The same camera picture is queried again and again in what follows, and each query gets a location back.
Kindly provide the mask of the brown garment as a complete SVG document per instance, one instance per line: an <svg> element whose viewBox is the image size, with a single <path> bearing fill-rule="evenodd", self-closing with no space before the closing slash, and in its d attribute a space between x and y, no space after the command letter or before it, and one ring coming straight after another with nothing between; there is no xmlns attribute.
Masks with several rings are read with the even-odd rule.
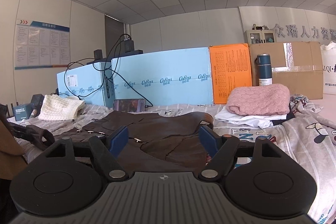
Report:
<svg viewBox="0 0 336 224"><path fill-rule="evenodd" d="M15 137L45 150L65 136L74 142L85 142L98 134L107 138L119 127L125 126L129 140L117 161L128 174L137 171L198 174L205 167L207 157L198 137L198 129L202 125L213 128L213 122L210 114L199 111L176 117L113 111L81 130L71 129L59 136L53 136L48 130L35 125L12 123L11 129Z"/></svg>

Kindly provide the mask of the white folded garment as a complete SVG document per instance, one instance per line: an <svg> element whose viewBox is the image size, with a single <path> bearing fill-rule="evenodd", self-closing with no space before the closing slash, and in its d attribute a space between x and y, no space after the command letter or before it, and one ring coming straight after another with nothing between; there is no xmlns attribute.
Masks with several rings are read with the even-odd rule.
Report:
<svg viewBox="0 0 336 224"><path fill-rule="evenodd" d="M261 129L274 126L273 121L286 120L287 115L272 115L272 116L262 116L262 115L248 115L240 116L237 114L232 114L224 106L218 114L215 115L215 119L222 122L227 122L235 125L247 125L250 127L259 127Z"/></svg>

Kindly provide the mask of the striped cartoon bed sheet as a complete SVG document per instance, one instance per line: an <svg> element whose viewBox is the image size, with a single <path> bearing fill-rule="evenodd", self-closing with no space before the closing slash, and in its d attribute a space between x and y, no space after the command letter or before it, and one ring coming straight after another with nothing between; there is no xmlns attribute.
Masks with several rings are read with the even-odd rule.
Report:
<svg viewBox="0 0 336 224"><path fill-rule="evenodd" d="M281 125L260 129L214 120L214 131L218 135L230 134L247 141L255 141L258 136L270 137L276 145L314 177L317 184L317 195L309 210L309 215L317 223L332 223L335 220L335 122L326 119L325 113L335 115L335 105L333 105L333 100L327 100L326 97L321 101L322 106L327 107L327 103L331 103L332 108L329 110L325 108L317 114L315 110L321 110L321 107L315 106L313 102L307 103L308 107L306 107L297 101L294 107L295 117ZM177 104L149 107L145 111L164 117L177 117L199 111L215 118L223 108L224 105ZM56 136L73 128L83 128L79 135L84 137L85 125L105 118L112 111L105 106L85 105L74 121L42 121L33 118L16 123L23 126L34 124L47 129L55 139ZM18 138L15 140L23 148L28 163L42 153L40 149L26 140Z"/></svg>

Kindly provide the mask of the cream knitted cloth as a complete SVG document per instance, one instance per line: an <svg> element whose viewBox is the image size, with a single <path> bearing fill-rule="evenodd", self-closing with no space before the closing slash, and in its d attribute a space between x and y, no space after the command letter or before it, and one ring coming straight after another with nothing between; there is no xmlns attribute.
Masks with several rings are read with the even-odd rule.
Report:
<svg viewBox="0 0 336 224"><path fill-rule="evenodd" d="M84 105L85 102L81 100L45 95L38 118L43 121L73 120Z"/></svg>

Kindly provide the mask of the pink knitted sweater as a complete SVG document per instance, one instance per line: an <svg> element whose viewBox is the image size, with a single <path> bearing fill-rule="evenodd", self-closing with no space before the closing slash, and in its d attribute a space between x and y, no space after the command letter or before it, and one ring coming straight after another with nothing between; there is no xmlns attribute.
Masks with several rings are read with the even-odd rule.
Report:
<svg viewBox="0 0 336 224"><path fill-rule="evenodd" d="M282 84L235 88L226 109L240 116L286 115L290 112L290 91Z"/></svg>

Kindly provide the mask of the small teal box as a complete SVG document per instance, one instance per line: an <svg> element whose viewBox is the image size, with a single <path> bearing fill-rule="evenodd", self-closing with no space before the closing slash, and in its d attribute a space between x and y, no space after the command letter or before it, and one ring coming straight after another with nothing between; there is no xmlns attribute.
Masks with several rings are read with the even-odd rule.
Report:
<svg viewBox="0 0 336 224"><path fill-rule="evenodd" d="M33 105L31 103L18 105L13 107L13 114L15 116L16 121L22 121L29 119L32 111Z"/></svg>

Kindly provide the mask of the smartphone with lit screen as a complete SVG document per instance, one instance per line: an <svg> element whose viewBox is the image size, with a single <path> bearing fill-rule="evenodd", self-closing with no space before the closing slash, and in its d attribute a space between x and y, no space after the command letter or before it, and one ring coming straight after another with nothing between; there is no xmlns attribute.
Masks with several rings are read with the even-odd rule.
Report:
<svg viewBox="0 0 336 224"><path fill-rule="evenodd" d="M145 110L144 99L126 99L126 100L114 100L113 110L121 112L143 112Z"/></svg>

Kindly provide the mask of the orange cardboard box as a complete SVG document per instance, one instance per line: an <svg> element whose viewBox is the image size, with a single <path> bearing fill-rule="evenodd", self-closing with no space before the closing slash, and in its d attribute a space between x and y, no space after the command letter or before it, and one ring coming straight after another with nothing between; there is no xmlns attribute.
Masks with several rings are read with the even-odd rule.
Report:
<svg viewBox="0 0 336 224"><path fill-rule="evenodd" d="M252 86L248 44L209 47L215 104L226 104L232 90Z"/></svg>

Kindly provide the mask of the dark blue thermos bottle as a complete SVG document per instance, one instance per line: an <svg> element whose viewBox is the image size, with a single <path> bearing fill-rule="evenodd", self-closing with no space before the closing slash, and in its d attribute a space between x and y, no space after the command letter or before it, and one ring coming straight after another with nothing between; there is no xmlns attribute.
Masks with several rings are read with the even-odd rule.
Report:
<svg viewBox="0 0 336 224"><path fill-rule="evenodd" d="M267 86L273 84L270 55L265 53L262 55L257 55L256 64L258 70L259 85Z"/></svg>

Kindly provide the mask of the brown cardboard box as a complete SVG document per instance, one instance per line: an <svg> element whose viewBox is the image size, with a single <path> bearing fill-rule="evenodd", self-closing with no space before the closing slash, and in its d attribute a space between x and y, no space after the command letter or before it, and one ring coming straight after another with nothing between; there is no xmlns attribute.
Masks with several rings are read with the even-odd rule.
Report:
<svg viewBox="0 0 336 224"><path fill-rule="evenodd" d="M323 63L319 42L251 44L249 53L253 86L259 84L256 58L268 54L274 84L287 86L291 95L302 94L310 100L323 98Z"/></svg>

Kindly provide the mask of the large light blue box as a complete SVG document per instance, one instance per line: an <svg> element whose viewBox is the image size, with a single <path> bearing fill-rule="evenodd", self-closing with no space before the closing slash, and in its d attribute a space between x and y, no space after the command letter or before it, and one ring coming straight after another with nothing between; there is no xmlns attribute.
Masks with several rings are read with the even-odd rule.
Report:
<svg viewBox="0 0 336 224"><path fill-rule="evenodd" d="M213 103L207 47L144 53L112 60L117 100L146 97L154 106Z"/></svg>

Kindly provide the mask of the grey metal cabinet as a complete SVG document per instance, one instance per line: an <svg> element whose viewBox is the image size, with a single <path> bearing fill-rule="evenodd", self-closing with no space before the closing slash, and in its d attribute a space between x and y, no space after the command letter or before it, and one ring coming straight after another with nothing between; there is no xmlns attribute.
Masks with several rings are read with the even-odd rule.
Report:
<svg viewBox="0 0 336 224"><path fill-rule="evenodd" d="M277 42L273 30L248 30L245 32L248 44L264 44Z"/></svg>

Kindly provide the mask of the black power adapter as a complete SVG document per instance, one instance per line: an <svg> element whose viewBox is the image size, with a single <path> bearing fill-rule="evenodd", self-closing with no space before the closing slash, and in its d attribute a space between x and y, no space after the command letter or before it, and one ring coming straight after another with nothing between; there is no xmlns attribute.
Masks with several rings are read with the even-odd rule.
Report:
<svg viewBox="0 0 336 224"><path fill-rule="evenodd" d="M134 41L132 39L124 40L123 43L124 43L124 52L125 53L134 51Z"/></svg>

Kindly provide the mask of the wall notice board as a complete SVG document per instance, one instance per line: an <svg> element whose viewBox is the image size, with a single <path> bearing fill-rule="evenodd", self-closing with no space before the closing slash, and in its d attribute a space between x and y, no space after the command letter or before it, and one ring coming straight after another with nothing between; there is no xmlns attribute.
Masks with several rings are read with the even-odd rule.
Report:
<svg viewBox="0 0 336 224"><path fill-rule="evenodd" d="M14 69L64 67L71 61L70 28L17 19Z"/></svg>

